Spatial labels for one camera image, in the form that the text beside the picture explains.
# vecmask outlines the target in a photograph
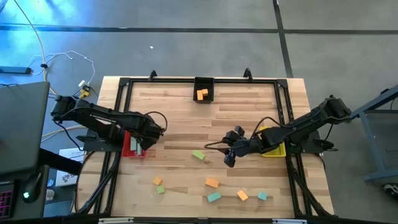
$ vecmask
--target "floor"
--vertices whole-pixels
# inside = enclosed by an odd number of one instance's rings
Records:
[[[46,25],[39,27],[46,54],[75,50],[95,62],[91,86],[96,91],[105,75],[149,75],[156,70],[163,76],[240,77],[249,67],[255,77],[304,78],[312,107],[333,94],[354,110],[398,84],[395,0],[279,0],[281,16],[272,0],[19,3],[34,24]],[[26,66],[40,48],[29,26],[16,25],[27,21],[13,1],[0,12],[0,23],[0,64]],[[62,95],[74,94],[77,84],[93,74],[91,63],[71,56],[73,60],[62,55],[50,63],[49,81]],[[40,71],[39,63],[32,65],[35,72]],[[1,83],[42,79],[42,75],[0,74]],[[87,99],[97,100],[95,95]],[[52,105],[49,99],[47,114]],[[55,129],[47,116],[44,133]],[[321,128],[322,136],[327,129]],[[84,132],[78,129],[73,135]],[[335,213],[396,223],[398,203],[379,187],[386,180],[363,182],[363,175],[374,171],[375,164],[359,120],[335,126],[329,140],[339,149],[324,157]],[[58,152],[73,143],[58,134],[42,147]],[[72,190],[56,189],[58,203],[48,204],[46,215],[68,213]]]

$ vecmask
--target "black metal frame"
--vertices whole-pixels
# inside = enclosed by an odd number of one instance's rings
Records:
[[[131,96],[132,96],[132,86],[134,83],[194,83],[194,78],[159,78],[156,75],[155,71],[152,71],[151,76],[149,78],[120,78],[119,80],[119,86],[118,86],[118,92],[116,94],[116,102],[115,102],[115,110],[119,110],[120,103],[121,103],[121,97],[122,97],[122,92],[125,88],[127,87],[127,95],[125,99],[125,104],[124,104],[124,111],[129,110],[130,106],[130,101],[131,101]],[[244,73],[244,78],[215,78],[215,83],[262,83],[262,84],[271,84],[274,86],[274,93],[275,93],[275,98],[276,98],[276,104],[277,104],[277,111],[279,115],[279,122],[282,124],[285,124],[284,120],[284,112],[282,109],[282,100],[280,97],[280,88],[283,89],[284,92],[284,98],[286,100],[286,106],[287,106],[287,116],[289,118],[289,121],[294,119],[293,116],[293,109],[292,105],[290,102],[290,95],[289,95],[289,87],[287,84],[286,79],[253,79],[250,70],[247,68]],[[103,168],[101,171],[101,179],[106,175],[107,170],[108,170],[108,164],[110,160],[110,152],[106,152],[105,157],[104,157],[104,162],[103,162]],[[121,153],[116,152],[115,159],[117,159],[117,163],[119,163],[121,158]],[[287,163],[287,170],[288,170],[288,175],[289,175],[289,184],[290,184],[290,189],[291,189],[291,194],[292,194],[292,203],[293,203],[293,209],[294,209],[294,215],[295,217],[299,215],[303,215],[303,213],[300,210],[299,207],[299,200],[297,197],[297,190],[295,187],[295,179],[294,179],[294,171],[291,170],[292,166],[289,166],[291,161],[291,154],[288,153],[286,157],[286,163]],[[303,163],[302,163],[302,158],[300,154],[296,154],[296,161],[298,165],[298,174],[302,178],[303,184],[305,187],[307,187],[307,184],[305,182],[305,174],[304,174],[304,168],[303,168]],[[109,194],[108,194],[108,199],[106,203],[106,208],[104,210],[104,213],[110,215],[111,214],[111,209],[113,206],[113,197],[114,197],[114,191],[116,189],[116,178],[117,178],[117,172],[115,175],[112,177],[111,180],[111,185],[109,188]],[[100,195],[99,199],[95,203],[95,210],[94,213],[99,213],[100,212],[100,207],[101,207],[101,198],[102,195]],[[304,201],[305,201],[305,211],[306,215],[312,215],[312,210],[310,206],[310,202],[308,200],[308,197],[304,194]],[[218,219],[217,221],[221,220],[236,220],[234,218],[227,218],[227,219]],[[258,220],[259,222],[266,221],[267,219],[248,219],[249,222],[255,222]]]

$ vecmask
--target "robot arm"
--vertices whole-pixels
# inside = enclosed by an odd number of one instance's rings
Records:
[[[54,121],[76,121],[98,133],[107,144],[122,144],[124,132],[137,139],[143,150],[157,142],[165,129],[161,128],[148,114],[139,112],[118,112],[71,96],[56,96],[51,111]]]
[[[249,139],[244,137],[244,130],[237,126],[234,131],[230,131],[221,140],[221,143],[226,143],[230,148],[224,149],[224,162],[233,167],[235,157],[243,157],[250,153],[266,153],[278,148],[279,144],[288,140],[289,144],[298,145],[302,141],[308,139],[308,135],[325,124],[340,124],[349,121],[349,114],[351,111],[346,107],[341,99],[336,99],[330,96],[323,103],[311,112],[289,122],[286,125],[281,125],[270,117],[280,127],[267,128],[252,134]]]

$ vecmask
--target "wooden tabletop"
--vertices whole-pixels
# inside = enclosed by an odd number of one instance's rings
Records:
[[[104,77],[98,105],[114,108],[119,78]],[[310,111],[304,80],[291,78],[288,83],[294,116],[298,118]],[[245,129],[248,138],[261,118],[271,116],[278,120],[274,87],[269,84],[215,84],[215,99],[211,104],[198,104],[192,100],[192,95],[193,83],[133,85],[130,110],[159,111],[167,117],[169,127],[148,150],[145,159],[122,157],[112,216],[294,217],[284,158],[250,154],[237,157],[235,167],[229,168],[223,162],[224,154],[203,148],[209,142],[220,141],[236,125]],[[159,125],[165,125],[157,114],[151,116]],[[265,121],[264,126],[275,124]],[[192,156],[194,149],[206,155],[203,161]],[[103,152],[96,152],[85,164],[78,183],[78,207],[97,187],[103,157]],[[321,160],[303,154],[303,164],[309,189],[324,208],[333,213]],[[164,194],[157,193],[152,183],[154,177],[163,178]],[[206,186],[207,177],[219,181],[220,186],[217,189]],[[249,198],[241,201],[236,195],[239,190],[244,190]],[[257,199],[260,191],[268,194],[266,201]],[[214,192],[222,197],[209,203],[206,196]],[[304,211],[302,194],[298,194]]]

